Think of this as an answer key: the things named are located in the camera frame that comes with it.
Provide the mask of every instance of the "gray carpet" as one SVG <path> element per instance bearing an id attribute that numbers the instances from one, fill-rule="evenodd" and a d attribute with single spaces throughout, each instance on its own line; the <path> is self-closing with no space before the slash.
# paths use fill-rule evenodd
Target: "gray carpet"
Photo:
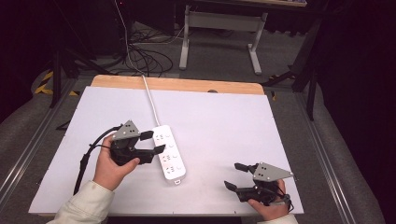
<path id="1" fill-rule="evenodd" d="M 254 34 L 250 33 L 235 32 L 229 37 L 220 37 L 214 31 L 194 31 L 191 35 L 190 54 L 185 71 L 178 69 L 181 40 L 175 40 L 168 45 L 140 45 L 139 47 L 157 50 L 171 58 L 174 66 L 167 72 L 169 77 L 264 82 L 271 75 L 280 75 L 288 71 L 288 65 L 293 63 L 304 40 L 303 36 L 289 37 L 286 34 L 264 32 L 257 49 L 263 74 L 255 76 L 247 51 L 247 44 L 253 37 Z M 164 59 L 159 60 L 163 64 L 167 63 Z M 44 71 L 40 76 L 37 74 L 37 81 L 32 89 L 37 87 L 37 83 L 44 74 Z M 84 72 L 73 90 L 83 91 L 85 86 L 90 85 L 92 74 L 94 73 Z M 320 165 L 314 140 L 304 119 L 304 112 L 298 105 L 296 93 L 288 88 L 290 83 L 292 80 L 286 80 L 275 88 L 267 90 L 267 93 L 270 90 L 275 92 L 275 101 L 271 94 L 267 95 L 291 169 L 298 178 L 296 183 L 305 214 L 298 215 L 297 219 L 299 223 L 343 223 Z M 323 105 L 320 89 L 317 93 L 314 124 L 343 187 L 356 223 L 384 223 L 375 197 L 362 178 L 342 136 Z M 7 179 L 8 172 L 31 141 L 35 130 L 49 109 L 50 100 L 50 95 L 35 94 L 33 100 L 15 111 L 0 125 L 2 136 L 0 139 L 2 146 L 0 148 L 0 180 L 2 183 Z M 51 220 L 51 217 L 30 215 L 27 211 L 38 190 L 37 183 L 46 173 L 63 138 L 64 132 L 56 131 L 55 128 L 73 117 L 78 100 L 79 96 L 67 96 L 63 102 L 62 108 L 49 125 L 35 156 L 1 211 L 0 223 L 45 223 Z M 257 220 L 260 218 L 242 218 L 243 223 L 253 223 Z"/>

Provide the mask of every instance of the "black cable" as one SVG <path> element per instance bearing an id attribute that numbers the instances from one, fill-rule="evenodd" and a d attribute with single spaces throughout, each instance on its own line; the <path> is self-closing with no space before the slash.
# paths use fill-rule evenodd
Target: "black cable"
<path id="1" fill-rule="evenodd" d="M 102 135 L 100 135 L 94 142 L 93 144 L 90 144 L 90 148 L 88 149 L 88 152 L 86 154 L 84 154 L 84 156 L 82 157 L 81 161 L 79 162 L 79 173 L 78 173 L 78 177 L 77 177 L 77 181 L 76 181 L 76 185 L 75 185 L 75 189 L 74 189 L 74 193 L 73 195 L 77 194 L 78 190 L 79 190 L 79 186 L 81 185 L 81 180 L 82 177 L 84 176 L 85 170 L 87 169 L 87 165 L 88 165 L 88 160 L 90 159 L 91 156 L 91 152 L 98 146 L 97 145 L 98 142 L 104 138 L 106 135 L 108 135 L 109 133 L 113 132 L 113 131 L 117 131 L 121 126 L 118 127 L 113 127 L 107 131 L 105 131 L 104 133 L 102 133 Z"/>

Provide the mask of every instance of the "white power strip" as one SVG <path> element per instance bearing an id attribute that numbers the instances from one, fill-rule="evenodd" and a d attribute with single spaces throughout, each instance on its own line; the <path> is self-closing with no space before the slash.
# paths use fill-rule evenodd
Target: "white power strip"
<path id="1" fill-rule="evenodd" d="M 171 128 L 168 125 L 155 127 L 153 139 L 155 146 L 166 144 L 165 151 L 158 154 L 163 174 L 168 182 L 179 185 L 186 175 L 186 167 L 181 159 L 180 153 Z"/>

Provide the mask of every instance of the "human hand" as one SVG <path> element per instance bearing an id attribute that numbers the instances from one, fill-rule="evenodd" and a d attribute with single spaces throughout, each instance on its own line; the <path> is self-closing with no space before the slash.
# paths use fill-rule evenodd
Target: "human hand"
<path id="1" fill-rule="evenodd" d="M 282 179 L 279 179 L 279 180 L 277 180 L 277 184 L 279 185 L 279 188 L 280 188 L 278 193 L 279 194 L 286 193 L 285 182 Z M 280 202 L 280 201 L 281 201 L 280 198 L 276 197 L 275 203 Z M 281 205 L 265 206 L 262 203 L 259 203 L 253 199 L 249 199 L 247 202 L 260 215 L 262 215 L 262 218 L 264 218 L 264 221 L 274 220 L 274 219 L 286 216 L 289 213 L 289 206 L 286 203 L 281 204 Z"/>
<path id="2" fill-rule="evenodd" d="M 98 161 L 96 163 L 95 175 L 93 182 L 100 186 L 113 191 L 121 183 L 122 179 L 136 168 L 140 160 L 135 158 L 122 166 L 118 166 L 110 154 L 112 135 L 103 140 L 103 147 L 100 150 Z"/>

